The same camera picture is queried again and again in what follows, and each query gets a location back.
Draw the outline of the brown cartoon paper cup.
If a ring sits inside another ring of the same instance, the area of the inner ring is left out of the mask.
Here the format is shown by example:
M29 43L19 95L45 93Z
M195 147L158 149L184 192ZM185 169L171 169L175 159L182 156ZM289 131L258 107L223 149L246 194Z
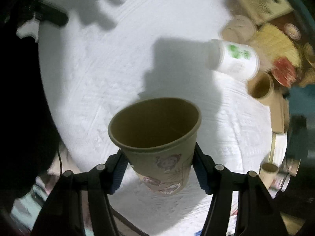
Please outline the brown cartoon paper cup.
M108 134L149 189L174 195L187 184L200 125L201 111L194 103L156 98L118 112Z

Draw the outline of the upright brown paper cup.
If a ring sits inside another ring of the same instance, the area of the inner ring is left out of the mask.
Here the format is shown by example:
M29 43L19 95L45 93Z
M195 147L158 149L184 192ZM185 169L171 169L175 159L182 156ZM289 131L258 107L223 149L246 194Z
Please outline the upright brown paper cup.
M264 186L269 189L273 180L279 172L279 167L271 163L263 163L260 166L259 178L263 182Z

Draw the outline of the brown paper cup open mouth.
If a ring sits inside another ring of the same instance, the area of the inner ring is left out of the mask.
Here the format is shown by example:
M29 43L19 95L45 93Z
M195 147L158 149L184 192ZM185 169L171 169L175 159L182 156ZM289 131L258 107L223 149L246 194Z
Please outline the brown paper cup open mouth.
M256 76L247 82L248 94L263 105L270 105L274 98L274 83L272 77L258 71Z

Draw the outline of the white paper cup green logo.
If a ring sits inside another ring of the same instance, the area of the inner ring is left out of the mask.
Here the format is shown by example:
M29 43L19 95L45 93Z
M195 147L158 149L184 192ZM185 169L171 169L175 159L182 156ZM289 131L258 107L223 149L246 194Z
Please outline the white paper cup green logo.
M227 74L237 80L253 79L259 68L259 57L248 45L224 40L211 40L208 43L207 67Z

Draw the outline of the brown cartoon cup behind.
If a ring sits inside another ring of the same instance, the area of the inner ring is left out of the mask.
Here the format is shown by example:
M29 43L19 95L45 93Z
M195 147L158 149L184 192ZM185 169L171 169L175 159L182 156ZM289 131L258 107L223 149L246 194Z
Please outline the brown cartoon cup behind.
M246 16L234 16L221 30L221 37L225 41L246 44L257 32L257 27Z

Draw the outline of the white textured tablecloth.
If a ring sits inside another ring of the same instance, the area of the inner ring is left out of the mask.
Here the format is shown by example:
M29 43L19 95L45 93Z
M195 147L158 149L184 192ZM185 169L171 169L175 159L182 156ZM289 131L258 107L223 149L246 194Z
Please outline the white textured tablecloth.
M117 147L107 127L140 100L177 97L202 113L197 142L237 173L259 171L272 131L246 84L206 67L207 43L231 15L226 0L46 0L69 21L39 27L42 81L59 134L81 171Z

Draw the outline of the brown cracker box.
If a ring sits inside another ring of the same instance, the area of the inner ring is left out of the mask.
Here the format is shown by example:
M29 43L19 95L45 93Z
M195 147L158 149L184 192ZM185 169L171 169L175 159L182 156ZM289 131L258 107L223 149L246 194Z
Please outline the brown cracker box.
M314 84L314 20L293 0L237 0L258 30L248 44L284 87Z

